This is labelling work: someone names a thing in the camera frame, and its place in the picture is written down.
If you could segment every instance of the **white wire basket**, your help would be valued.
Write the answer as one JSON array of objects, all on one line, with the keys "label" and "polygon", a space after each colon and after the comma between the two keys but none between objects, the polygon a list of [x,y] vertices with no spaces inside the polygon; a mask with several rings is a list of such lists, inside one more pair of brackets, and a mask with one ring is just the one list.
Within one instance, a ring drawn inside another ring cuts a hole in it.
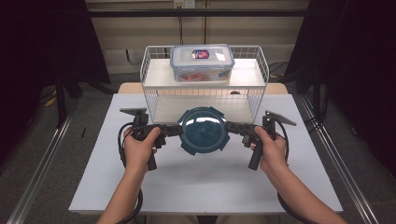
[{"label": "white wire basket", "polygon": [[186,110],[213,106],[227,120],[254,121],[269,79],[260,46],[230,46],[235,65],[229,82],[177,82],[170,67],[172,46],[148,46],[140,80],[153,123],[177,123]]}]

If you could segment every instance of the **hand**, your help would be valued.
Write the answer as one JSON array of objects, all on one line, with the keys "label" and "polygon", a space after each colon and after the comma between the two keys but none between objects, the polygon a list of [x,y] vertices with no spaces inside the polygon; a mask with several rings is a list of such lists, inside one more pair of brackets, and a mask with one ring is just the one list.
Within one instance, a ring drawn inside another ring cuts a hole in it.
[{"label": "hand", "polygon": [[130,133],[132,128],[124,132],[124,153],[126,159],[126,169],[148,169],[148,161],[154,147],[154,141],[160,135],[160,129],[154,128],[144,141],[137,141]]},{"label": "hand", "polygon": [[285,160],[285,139],[276,135],[276,139],[273,140],[267,131],[260,126],[256,126],[254,131],[262,140],[262,159],[260,161],[262,170],[268,174],[277,168],[287,167],[288,165]]}]

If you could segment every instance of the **white shelf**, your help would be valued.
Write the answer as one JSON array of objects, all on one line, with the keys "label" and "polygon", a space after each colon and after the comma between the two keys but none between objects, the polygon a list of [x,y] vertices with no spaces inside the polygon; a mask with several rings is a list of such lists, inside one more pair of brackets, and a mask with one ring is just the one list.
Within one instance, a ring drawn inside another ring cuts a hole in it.
[{"label": "white shelf", "polygon": [[256,59],[234,59],[235,65],[229,82],[177,82],[169,59],[151,59],[143,83],[148,89],[181,88],[265,88],[262,72]]}]

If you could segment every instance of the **gray carpet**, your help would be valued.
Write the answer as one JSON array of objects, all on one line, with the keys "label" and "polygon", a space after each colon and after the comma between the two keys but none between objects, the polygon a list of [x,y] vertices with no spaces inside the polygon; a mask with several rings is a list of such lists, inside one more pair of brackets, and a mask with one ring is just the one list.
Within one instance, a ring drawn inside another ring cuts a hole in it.
[{"label": "gray carpet", "polygon": [[[112,75],[113,84],[107,85],[117,90],[122,82],[136,80],[130,74]],[[91,155],[97,135],[111,102],[105,95],[85,84],[80,84],[84,95],[78,102],[77,112],[64,136],[51,164],[40,191],[30,209],[25,223],[94,223],[98,217],[81,216],[68,212],[85,166]],[[293,83],[288,90],[295,97],[304,119],[307,115],[295,94]],[[70,105],[74,99],[67,99]],[[21,141],[2,166],[0,175],[0,223],[6,223],[15,204],[26,188],[30,177],[40,162],[57,123],[56,105],[40,107]],[[325,127],[338,148],[347,168],[353,174],[364,195],[370,202],[379,223],[394,223],[396,215],[396,181],[372,156],[364,140],[353,134],[351,125],[337,104],[330,100]],[[342,216],[349,223],[362,223],[361,215],[335,170],[318,135],[311,133],[318,154],[329,174],[338,198],[345,212]],[[273,223],[294,223],[288,215],[273,216]]]}]

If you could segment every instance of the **handle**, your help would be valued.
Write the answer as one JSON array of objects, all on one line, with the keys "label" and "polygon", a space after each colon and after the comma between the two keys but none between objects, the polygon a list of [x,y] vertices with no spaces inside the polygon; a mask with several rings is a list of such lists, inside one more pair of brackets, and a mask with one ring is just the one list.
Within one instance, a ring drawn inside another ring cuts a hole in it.
[{"label": "handle", "polygon": [[254,147],[253,154],[251,155],[250,163],[248,168],[252,170],[257,170],[260,164],[260,159],[262,158],[262,140],[259,140]]},{"label": "handle", "polygon": [[155,162],[154,152],[151,151],[151,155],[148,159],[148,170],[156,170],[157,169],[157,162]]}]

